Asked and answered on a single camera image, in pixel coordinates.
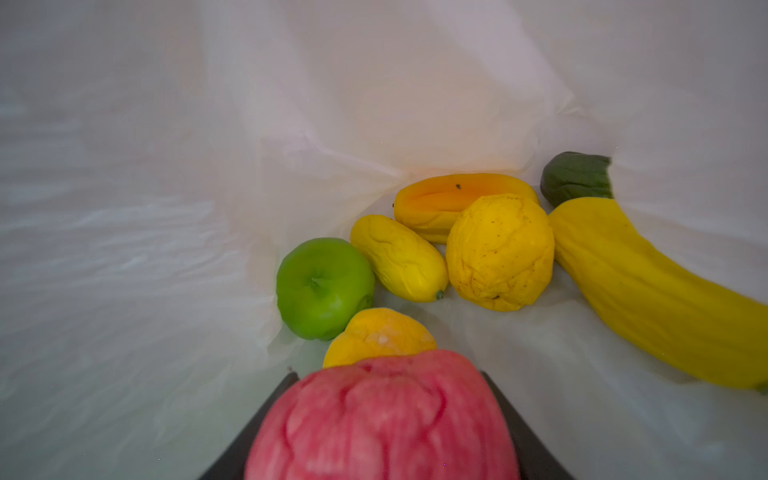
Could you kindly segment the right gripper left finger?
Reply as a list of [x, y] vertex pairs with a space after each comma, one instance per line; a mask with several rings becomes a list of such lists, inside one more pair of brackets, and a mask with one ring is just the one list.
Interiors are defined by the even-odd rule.
[[243, 480], [253, 442], [267, 414], [274, 404], [299, 380], [300, 376], [294, 371], [286, 374], [236, 438], [198, 479]]

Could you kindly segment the small orange toy fruit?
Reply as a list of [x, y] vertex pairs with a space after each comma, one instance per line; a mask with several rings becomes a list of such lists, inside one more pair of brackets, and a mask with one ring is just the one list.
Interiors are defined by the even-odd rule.
[[435, 350], [438, 344], [417, 320], [389, 308], [365, 309], [353, 316], [329, 345], [323, 368], [353, 365], [385, 356], [409, 356]]

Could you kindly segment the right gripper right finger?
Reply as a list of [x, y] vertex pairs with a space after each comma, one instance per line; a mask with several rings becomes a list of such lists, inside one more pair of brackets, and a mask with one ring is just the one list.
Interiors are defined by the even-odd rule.
[[481, 371], [504, 416], [523, 480], [574, 480], [525, 422], [490, 375]]

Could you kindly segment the white plastic bag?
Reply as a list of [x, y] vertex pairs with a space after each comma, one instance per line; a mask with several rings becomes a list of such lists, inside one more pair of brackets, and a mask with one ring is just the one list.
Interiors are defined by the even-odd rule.
[[284, 255], [565, 150], [766, 301], [763, 1], [3, 2], [2, 477], [200, 477], [321, 366]]

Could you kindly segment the red toy apple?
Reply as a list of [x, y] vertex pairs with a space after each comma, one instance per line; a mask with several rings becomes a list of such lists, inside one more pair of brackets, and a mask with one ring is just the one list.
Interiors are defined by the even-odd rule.
[[247, 479], [518, 479], [479, 370], [433, 350], [312, 373], [270, 409]]

